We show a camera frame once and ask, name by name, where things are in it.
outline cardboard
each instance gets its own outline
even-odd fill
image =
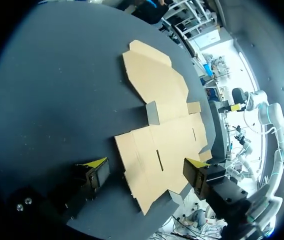
[[[170,58],[140,41],[123,53],[129,81],[145,102],[149,126],[115,136],[125,178],[143,214],[165,191],[177,204],[188,183],[184,159],[205,161],[209,152],[198,102],[187,103],[184,78]]]

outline cable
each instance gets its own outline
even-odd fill
[[[168,220],[168,222],[165,223],[165,224],[163,224],[160,228],[163,228],[164,226],[168,225],[168,223],[171,221],[171,219],[172,219],[172,216],[170,217],[170,219]]]
[[[161,238],[163,238],[164,240],[166,240],[162,235],[160,235],[158,232],[155,232],[155,234],[159,235]]]
[[[247,110],[244,110],[244,112],[243,112],[243,119],[244,119],[244,122],[245,122],[245,124],[247,125],[247,127],[252,131],[252,132],[254,132],[254,133],[256,133],[256,134],[259,134],[259,135],[268,135],[272,130],[277,130],[274,126],[273,127],[271,127],[268,131],[266,131],[266,132],[258,132],[258,131],[255,131],[249,124],[248,124],[248,122],[247,122],[247,119],[246,119],[246,112],[247,112]]]
[[[205,240],[203,237],[198,236],[198,235],[196,234],[196,232],[193,231],[191,228],[185,226],[182,222],[180,222],[179,220],[177,220],[174,216],[172,216],[172,217],[173,217],[178,223],[180,223],[182,226],[184,226],[185,228],[189,229],[196,237],[200,237],[200,238],[202,238],[203,240]]]
[[[247,106],[249,106],[250,98],[251,98],[251,94],[248,93],[248,97],[247,97],[247,100],[246,100],[246,105],[247,105]],[[274,132],[277,130],[277,129],[273,126],[273,127],[271,127],[271,128],[270,128],[268,131],[266,131],[266,132],[258,132],[258,131],[255,131],[255,130],[248,124],[248,122],[247,122],[247,119],[246,119],[246,112],[247,112],[247,110],[245,109],[244,112],[243,112],[243,119],[244,119],[244,122],[245,122],[246,126],[247,126],[252,132],[264,136],[264,135],[269,134],[272,130],[274,130]]]
[[[193,231],[191,228],[187,227],[186,225],[184,225],[182,222],[180,222],[179,220],[177,220],[174,216],[172,216],[178,223],[180,223],[182,226],[184,226],[185,228],[187,228],[188,230],[190,230],[196,237],[200,237],[201,239],[205,240],[203,237],[201,237],[200,235],[207,237],[207,238],[212,238],[212,239],[219,239],[217,237],[214,236],[209,236],[209,235],[205,235],[203,233],[200,232],[195,232]]]

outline cardboard flap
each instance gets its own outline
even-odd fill
[[[196,114],[201,112],[201,105],[199,101],[187,103],[188,114]]]
[[[185,103],[170,66],[134,51],[123,53],[123,59],[128,79],[145,103]]]
[[[199,154],[199,157],[200,157],[200,161],[201,162],[206,162],[206,161],[212,159],[211,151],[210,150],[206,150],[204,152],[201,152]]]
[[[134,40],[129,44],[130,50],[145,55],[149,58],[156,59],[158,62],[161,62],[169,67],[171,67],[171,60],[169,56],[165,55],[163,52],[139,41]]]

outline dark gray tabletop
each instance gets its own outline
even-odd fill
[[[107,156],[111,176],[68,225],[92,236],[144,240],[177,209],[165,193],[143,216],[123,179],[114,136],[148,124],[129,84],[122,53],[140,40],[167,54],[184,76],[188,101],[200,101],[208,148],[215,130],[188,55],[155,27],[87,2],[37,6],[0,57],[0,194],[28,184],[42,194],[72,163]],[[190,186],[182,191],[185,197]]]

